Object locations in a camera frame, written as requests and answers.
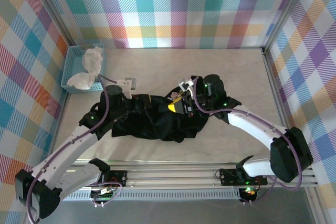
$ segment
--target plaid wallpaper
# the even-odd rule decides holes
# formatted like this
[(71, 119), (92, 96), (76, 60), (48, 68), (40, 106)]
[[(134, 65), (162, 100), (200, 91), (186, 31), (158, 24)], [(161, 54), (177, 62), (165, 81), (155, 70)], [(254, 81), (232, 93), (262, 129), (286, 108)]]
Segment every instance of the plaid wallpaper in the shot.
[(46, 157), (65, 92), (67, 45), (40, 0), (0, 0), (0, 223), (22, 206), (14, 176)]
[(336, 0), (299, 0), (270, 58), (289, 120), (310, 139), (313, 169), (336, 223)]
[(243, 48), (265, 42), (286, 0), (54, 0), (76, 42)]

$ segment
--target black bracket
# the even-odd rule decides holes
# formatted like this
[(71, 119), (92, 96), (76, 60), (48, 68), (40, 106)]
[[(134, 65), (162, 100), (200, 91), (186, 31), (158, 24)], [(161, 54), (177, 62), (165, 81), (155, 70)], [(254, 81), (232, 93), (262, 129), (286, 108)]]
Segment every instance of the black bracket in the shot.
[[(313, 163), (313, 157), (302, 130), (292, 127), (285, 136), (297, 152), (302, 170), (306, 169)], [(273, 139), (271, 143), (270, 162), (274, 174), (284, 182), (289, 183), (299, 175), (293, 152), (282, 137)]]
[[(234, 98), (227, 97), (225, 100), (222, 101), (222, 103), (216, 109), (233, 109), (239, 105), (242, 105), (242, 103)], [(230, 113), (231, 111), (223, 111), (223, 112), (215, 113), (214, 116), (220, 120), (223, 120), (227, 124), (230, 124), (229, 118), (228, 118), (228, 114)]]
[(239, 195), (241, 199), (239, 201), (241, 202), (255, 201), (257, 199), (257, 193), (258, 192), (252, 194), (251, 192), (248, 192), (246, 189), (240, 188)]
[[(33, 180), (32, 172), (27, 172), (23, 169), (15, 176), (16, 198), (23, 205), (27, 204), (27, 194)], [(45, 184), (45, 180), (37, 181), (31, 196), (32, 208), (40, 219), (47, 218), (55, 211), (60, 202), (59, 195), (62, 192), (60, 188), (51, 190)]]
[(236, 175), (236, 169), (219, 169), (220, 184), (222, 186), (265, 186), (267, 185), (267, 178), (262, 176), (250, 177), (242, 181)]
[(89, 163), (96, 165), (99, 168), (99, 170), (101, 170), (101, 176), (97, 181), (97, 183), (117, 181), (121, 183), (122, 186), (126, 186), (127, 181), (126, 170), (110, 170), (111, 167), (98, 158), (92, 159), (91, 161), (89, 161)]
[[(106, 174), (105, 178), (104, 178), (104, 182), (119, 182), (122, 184), (122, 186), (126, 186), (126, 181), (127, 181), (127, 171), (126, 170), (110, 170), (108, 171), (108, 173)], [(90, 198), (91, 199), (96, 199), (97, 203), (102, 203), (105, 201), (110, 200), (113, 197), (113, 191), (110, 191), (106, 194), (101, 195), (101, 191), (94, 191), (91, 190), (90, 192)]]

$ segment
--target metal profile bar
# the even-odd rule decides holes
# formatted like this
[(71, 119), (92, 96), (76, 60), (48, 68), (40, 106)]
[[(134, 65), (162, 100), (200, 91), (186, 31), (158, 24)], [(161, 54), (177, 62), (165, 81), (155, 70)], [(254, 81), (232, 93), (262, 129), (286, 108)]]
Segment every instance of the metal profile bar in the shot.
[[(222, 186), (215, 173), (219, 168), (235, 168), (233, 163), (202, 163), (202, 162), (107, 162), (113, 170), (127, 170), (128, 180), (125, 190), (162, 190), (162, 189), (220, 189), (245, 188), (245, 186)], [(81, 165), (70, 168), (73, 172), (81, 169)], [(302, 187), (316, 186), (317, 181), (311, 167), (302, 172)], [(289, 186), (295, 186), (295, 178)], [(269, 187), (272, 181), (263, 187)]]
[(75, 41), (68, 30), (67, 26), (65, 25), (59, 11), (55, 7), (53, 0), (41, 0), (45, 9), (48, 11), (49, 15), (51, 16), (52, 20), (54, 21), (56, 27), (59, 29), (60, 33), (62, 34), (65, 42), (68, 46), (74, 46)]
[(262, 50), (263, 52), (263, 60), (264, 60), (264, 65), (266, 68), (266, 72), (267, 72), (267, 77), (268, 77), (268, 81), (269, 81), (269, 85), (271, 87), (271, 91), (273, 93), (273, 97), (274, 97), (274, 101), (278, 110), (278, 114), (280, 116), (280, 120), (283, 126), (290, 128), (291, 125), (289, 123), (287, 114), (286, 114), (286, 110), (285, 110), (285, 106), (284, 103), (282, 102), (281, 99), (281, 95), (280, 95), (280, 91), (277, 87), (276, 84), (276, 80), (275, 80), (275, 76), (274, 73), (272, 71), (272, 67), (271, 64), (269, 62), (269, 58), (267, 57), (267, 55), (265, 54), (265, 51)]
[(282, 13), (280, 14), (280, 17), (277, 21), (277, 23), (274, 26), (274, 29), (272, 30), (266, 44), (265, 44), (265, 52), (268, 53), (274, 44), (274, 42), (277, 40), (283, 26), (285, 25), (288, 17), (292, 13), (295, 5), (297, 4), (298, 0), (288, 0), (287, 4), (283, 8)]
[(305, 188), (305, 191), (312, 211), (312, 219), (318, 224), (332, 224), (330, 215), (322, 199), (320, 189), (318, 187), (307, 187)]
[(53, 152), (53, 150), (55, 149), (56, 139), (57, 139), (57, 136), (58, 136), (58, 130), (59, 130), (60, 124), (63, 121), (64, 115), (65, 115), (65, 113), (63, 113), (63, 112), (67, 109), (67, 106), (69, 104), (70, 93), (67, 92), (65, 96), (66, 97), (65, 97), (64, 103), (61, 105), (61, 108), (60, 108), (60, 113), (59, 113), (60, 117), (59, 117), (59, 119), (56, 123), (55, 133), (52, 136), (51, 145), (50, 145), (50, 148), (48, 150), (48, 155), (47, 156), (49, 156)]

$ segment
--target metal frame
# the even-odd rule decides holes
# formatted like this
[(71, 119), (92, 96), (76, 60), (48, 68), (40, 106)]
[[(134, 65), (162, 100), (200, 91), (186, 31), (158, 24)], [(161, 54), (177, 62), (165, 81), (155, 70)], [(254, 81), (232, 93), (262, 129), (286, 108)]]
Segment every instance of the metal frame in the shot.
[(318, 224), (332, 224), (333, 222), (325, 207), (320, 189), (318, 187), (307, 187), (305, 191), (315, 222)]
[(274, 73), (272, 71), (272, 67), (271, 64), (269, 62), (269, 58), (266, 55), (266, 52), (264, 49), (261, 49), (261, 53), (262, 53), (262, 58), (264, 60), (264, 65), (265, 65), (265, 69), (267, 72), (267, 77), (268, 77), (268, 81), (269, 81), (269, 85), (271, 87), (271, 91), (273, 93), (273, 97), (274, 97), (274, 101), (278, 110), (278, 114), (280, 116), (280, 121), (282, 123), (283, 126), (285, 127), (291, 127), (288, 117), (286, 116), (286, 110), (284, 107), (284, 104), (281, 100), (281, 95), (279, 92), (279, 89), (277, 88), (277, 83), (276, 83), (276, 79), (274, 76)]
[(49, 15), (51, 16), (52, 20), (54, 21), (56, 27), (58, 28), (59, 32), (64, 37), (64, 40), (68, 44), (68, 46), (74, 46), (75, 41), (69, 32), (67, 26), (65, 25), (59, 11), (55, 7), (53, 0), (41, 0), (45, 9), (48, 11)]
[[(78, 159), (71, 171), (81, 169), (89, 160)], [(113, 170), (127, 170), (127, 184), (124, 189), (221, 189), (245, 188), (246, 186), (222, 186), (215, 177), (220, 168), (235, 169), (235, 163), (214, 162), (152, 162), (152, 161), (107, 161)], [(294, 179), (289, 186), (295, 186)], [(317, 181), (311, 167), (303, 171), (302, 186), (316, 186)]]

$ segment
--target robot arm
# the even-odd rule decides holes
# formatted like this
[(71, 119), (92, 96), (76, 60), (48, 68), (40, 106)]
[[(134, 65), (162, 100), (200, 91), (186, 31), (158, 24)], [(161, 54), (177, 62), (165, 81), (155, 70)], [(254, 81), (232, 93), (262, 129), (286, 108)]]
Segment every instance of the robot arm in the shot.
[[(128, 83), (129, 89), (132, 88), (130, 82), (132, 81)], [(73, 174), (65, 174), (65, 172), (84, 151), (113, 128), (115, 121), (123, 120), (129, 113), (142, 113), (150, 106), (148, 95), (137, 95), (129, 99), (121, 87), (114, 85), (107, 86), (106, 92), (110, 105), (106, 119), (98, 127), (85, 134), (97, 125), (106, 113), (107, 101), (104, 92), (101, 94), (100, 102), (84, 115), (79, 121), (79, 126), (53, 154), (35, 166), (32, 171), (27, 172), (22, 169), (16, 174), (17, 199), (26, 205), (28, 190), (32, 188), (30, 205), (41, 219), (48, 217), (63, 198), (77, 189), (96, 182), (111, 181), (110, 166), (99, 159), (91, 160), (82, 170)]]
[(169, 105), (170, 110), (189, 116), (193, 116), (197, 110), (200, 113), (213, 113), (218, 119), (255, 137), (270, 150), (270, 158), (248, 156), (239, 162), (236, 174), (241, 183), (261, 175), (276, 176), (289, 183), (299, 175), (295, 156), (284, 137), (295, 149), (302, 170), (311, 165), (312, 155), (300, 129), (287, 129), (251, 113), (241, 102), (226, 95), (218, 75), (211, 74), (204, 79), (197, 77), (195, 80), (180, 83), (184, 93)]

